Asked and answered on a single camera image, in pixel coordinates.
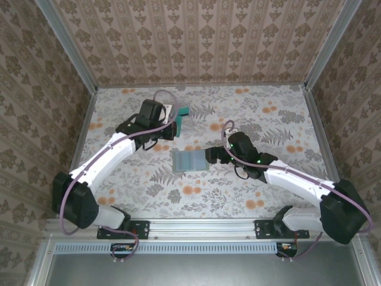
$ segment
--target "metal frame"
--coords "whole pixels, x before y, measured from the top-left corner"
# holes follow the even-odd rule
[[[312,125],[314,126],[316,139],[320,147],[321,156],[324,160],[324,165],[327,169],[327,175],[333,182],[339,182],[340,176],[333,160],[331,149],[329,148],[326,133],[321,122],[319,112],[316,107],[314,96],[309,88],[303,88],[305,103],[307,104],[308,112],[310,113]]]
[[[320,73],[326,66],[330,56],[338,45],[342,35],[344,34],[349,22],[352,20],[357,8],[360,6],[361,0],[345,1],[343,8],[340,11],[331,31],[329,32],[326,41],[324,42],[316,60],[305,79],[307,87],[312,89],[315,85]]]
[[[154,85],[108,85],[98,88],[177,88],[192,86],[281,86],[303,85],[303,82],[203,82],[203,83],[159,83]]]
[[[93,78],[91,72],[89,71],[84,59],[80,55],[76,44],[70,37],[68,31],[65,28],[61,17],[58,15],[57,10],[51,0],[36,0],[37,5],[40,7],[42,13],[47,19],[49,25],[52,27],[54,34],[61,42],[66,54],[68,55],[70,61],[76,68],[79,76],[81,77],[83,83],[89,90],[90,94],[93,95],[96,92],[96,80]]]
[[[264,218],[245,219],[145,219],[150,220],[149,239],[145,245],[160,245],[162,243],[194,245],[195,243],[256,245],[258,243],[290,242],[291,240],[257,240],[254,231],[254,221]],[[75,226],[66,222],[67,228]],[[96,239],[97,227],[91,226],[68,237],[61,233],[58,219],[50,219],[46,225],[46,235],[43,237],[40,250],[30,277],[29,286],[45,285],[54,258],[54,250],[61,243],[99,244]],[[318,232],[310,232],[311,237],[303,241],[314,241]],[[380,273],[370,246],[365,236],[356,235],[352,246],[361,274],[366,286],[381,285]],[[326,234],[321,241],[332,241]],[[133,240],[102,240],[103,243],[132,243]]]
[[[114,243],[56,243],[54,255],[108,254]],[[136,254],[276,254],[273,243],[151,243],[140,241]],[[115,254],[126,254],[116,250]]]
[[[97,94],[94,94],[90,97],[88,109],[86,110],[86,115],[85,115],[85,118],[83,119],[81,132],[79,133],[76,150],[73,155],[73,160],[71,161],[70,171],[76,169],[79,166],[83,146],[85,145],[86,136],[88,135],[88,130],[89,130],[91,118],[93,116],[97,97],[98,97]]]

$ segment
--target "damask wallpaper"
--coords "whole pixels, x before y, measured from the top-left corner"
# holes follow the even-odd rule
[[[99,86],[303,82],[345,0],[52,0]]]
[[[33,266],[89,93],[34,1],[0,1],[0,285]]]
[[[99,89],[82,162],[103,147],[115,128],[157,89]],[[280,187],[238,178],[231,164],[214,164],[208,171],[172,171],[175,151],[220,146],[222,125],[232,119],[260,152],[274,154],[296,169],[326,179],[300,86],[165,89],[190,107],[193,124],[184,123],[174,141],[159,141],[153,149],[138,150],[126,158],[97,190],[99,204],[117,206],[139,218],[273,217],[288,204],[312,206]],[[158,100],[172,102],[165,94]]]
[[[377,223],[370,240],[381,265],[381,1],[363,0],[313,94],[339,173]]]

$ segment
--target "floral tablecloth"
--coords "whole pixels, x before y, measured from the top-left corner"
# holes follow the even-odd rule
[[[82,162],[94,155],[116,126],[137,113],[159,88],[100,89]],[[189,104],[193,126],[174,141],[159,141],[149,151],[125,159],[96,193],[99,204],[117,206],[135,218],[272,217],[287,204],[307,207],[291,192],[256,180],[239,179],[233,166],[173,173],[178,150],[221,145],[229,119],[259,151],[276,155],[296,169],[326,179],[326,169],[300,86],[205,86],[165,88]],[[171,98],[162,94],[159,101]]]

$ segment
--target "ventilated metal strip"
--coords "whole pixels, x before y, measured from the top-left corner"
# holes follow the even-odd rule
[[[57,243],[54,254],[110,254],[112,243]],[[272,254],[276,243],[145,243],[136,254]]]

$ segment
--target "table surface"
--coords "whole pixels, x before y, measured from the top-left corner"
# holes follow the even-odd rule
[[[115,128],[160,88],[100,89],[81,161],[94,155]],[[232,119],[259,152],[322,179],[326,169],[300,86],[203,86],[165,88],[190,107],[192,124],[180,138],[138,150],[104,180],[99,204],[117,206],[135,218],[273,217],[285,205],[309,207],[301,197],[258,180],[238,178],[231,164],[208,171],[173,173],[175,151],[221,145],[222,124]],[[171,103],[160,94],[162,103]]]
[[[299,243],[299,246],[305,249],[309,243]],[[274,254],[137,254],[123,263],[113,263],[113,259],[104,254],[55,255],[46,284],[365,285],[352,245],[329,242],[318,243],[310,254],[293,262],[283,262]]]

